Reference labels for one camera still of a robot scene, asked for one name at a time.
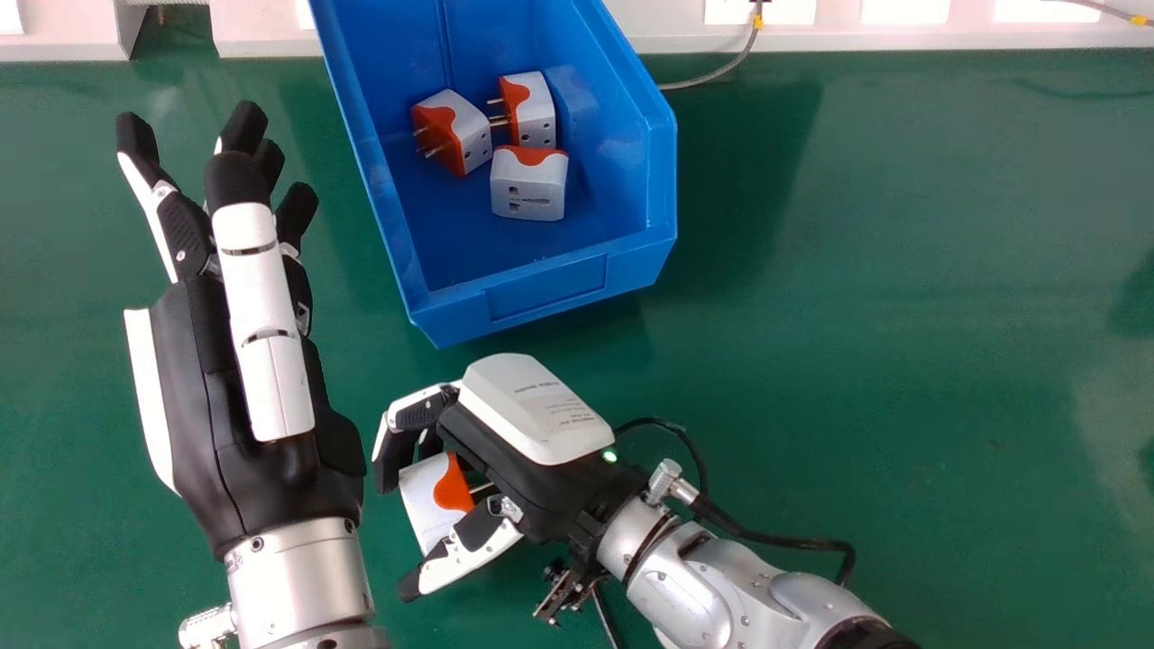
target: blue bin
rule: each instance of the blue bin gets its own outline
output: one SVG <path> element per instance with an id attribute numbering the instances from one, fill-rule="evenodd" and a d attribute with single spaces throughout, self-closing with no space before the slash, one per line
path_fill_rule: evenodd
<path id="1" fill-rule="evenodd" d="M 312 0 L 325 65 L 409 318 L 439 348 L 657 281 L 677 237 L 676 122 L 600 0 Z M 415 151 L 410 107 L 484 106 L 539 69 L 570 156 L 563 221 L 489 211 Z M 500 146 L 507 133 L 494 132 Z"/>

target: green tabletop surface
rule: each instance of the green tabletop surface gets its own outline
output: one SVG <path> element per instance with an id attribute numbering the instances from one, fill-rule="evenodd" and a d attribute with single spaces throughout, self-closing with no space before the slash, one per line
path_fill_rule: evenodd
<path id="1" fill-rule="evenodd" d="M 150 20 L 135 59 L 0 67 L 3 647 L 175 647 L 227 597 L 144 449 L 121 309 L 166 278 L 113 118 L 149 120 L 198 199 L 240 98 L 269 113 L 283 187 L 321 196 L 314 340 L 366 449 L 391 400 L 532 353 L 609 422 L 688 426 L 750 527 L 853 540 L 854 591 L 928 649 L 1149 644 L 1151 52 L 756 55 L 669 96 L 681 236 L 657 285 L 447 351 L 407 321 L 320 59 L 222 61 L 198 12 Z M 622 454 L 689 464 L 657 432 Z M 560 547 L 403 605 L 399 498 L 368 494 L 361 535 L 397 649 L 606 646 L 591 610 L 531 617 Z M 631 649 L 658 647 L 609 602 Z"/>

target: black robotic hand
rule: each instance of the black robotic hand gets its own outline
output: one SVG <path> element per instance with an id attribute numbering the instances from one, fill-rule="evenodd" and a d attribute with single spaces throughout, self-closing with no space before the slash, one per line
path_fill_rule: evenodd
<path id="1" fill-rule="evenodd" d="M 152 128 L 117 118 L 120 167 L 172 282 L 151 308 L 125 312 L 145 441 L 218 560 L 282 525 L 359 524 L 364 500 L 360 437 L 330 406 L 308 338 L 300 251 L 316 194 L 294 184 L 272 215 L 284 154 L 267 126 L 252 102 L 233 111 L 205 167 L 205 211 L 160 167 Z"/>

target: robotic arm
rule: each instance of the robotic arm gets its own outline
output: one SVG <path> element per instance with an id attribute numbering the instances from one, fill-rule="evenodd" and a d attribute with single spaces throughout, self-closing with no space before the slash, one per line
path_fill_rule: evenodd
<path id="1" fill-rule="evenodd" d="M 412 471 L 443 447 L 497 492 L 457 516 L 400 581 L 400 598 L 443 588 L 526 537 L 569 549 L 568 566 L 549 573 L 553 589 L 534 612 L 550 625 L 612 577 L 666 649 L 916 649 L 848 590 L 784 572 L 682 520 L 668 500 L 728 531 L 741 529 L 675 462 L 662 461 L 646 479 L 606 453 L 613 442 L 608 424 L 527 356 L 481 359 L 460 381 L 395 402 L 373 453 L 379 491 L 404 494 Z M 410 467 L 414 453 L 421 463 Z M 449 478 L 436 488 L 444 491 Z"/>
<path id="2" fill-rule="evenodd" d="M 186 619 L 186 649 L 384 649 L 357 527 L 365 460 L 329 404 L 309 341 L 301 237 L 317 207 L 304 184 L 270 193 L 284 155 L 241 102 L 204 173 L 205 209 L 160 167 L 151 127 L 117 118 L 117 157 L 171 285 L 125 312 L 141 420 L 160 480 L 185 499 L 231 602 Z"/>

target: robotic hand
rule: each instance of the robotic hand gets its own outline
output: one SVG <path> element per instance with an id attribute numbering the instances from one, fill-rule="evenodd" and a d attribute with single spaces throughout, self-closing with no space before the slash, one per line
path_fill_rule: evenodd
<path id="1" fill-rule="evenodd" d="M 452 462 L 442 462 L 449 471 L 433 500 L 452 500 L 445 485 L 454 479 L 455 455 L 497 492 L 457 514 L 448 535 L 400 581 L 400 598 L 411 602 L 450 584 L 527 537 L 569 547 L 568 567 L 546 573 L 553 589 L 534 613 L 550 625 L 559 611 L 579 610 L 595 597 L 598 583 L 612 576 L 666 649 L 916 649 L 840 585 L 784 572 L 680 519 L 667 499 L 729 534 L 759 536 L 710 502 L 673 461 L 646 479 L 616 462 L 613 443 L 605 420 L 529 356 L 481 359 L 460 381 L 395 402 L 373 450 L 379 491 L 399 486 L 412 519 L 411 500 L 419 499 L 405 493 L 406 479 L 444 448 Z M 421 462 L 410 465 L 414 452 Z M 793 543 L 831 550 L 837 542 Z"/>
<path id="2" fill-rule="evenodd" d="M 171 282 L 125 312 L 144 440 L 231 595 L 178 636 L 186 649 L 233 635 L 241 649 L 383 649 L 357 537 L 360 435 L 329 405 L 308 338 L 300 249 L 317 200 L 298 182 L 270 210 L 284 155 L 267 126 L 256 104 L 237 106 L 204 172 L 205 212 L 160 167 L 151 127 L 117 118 L 120 169 Z"/>

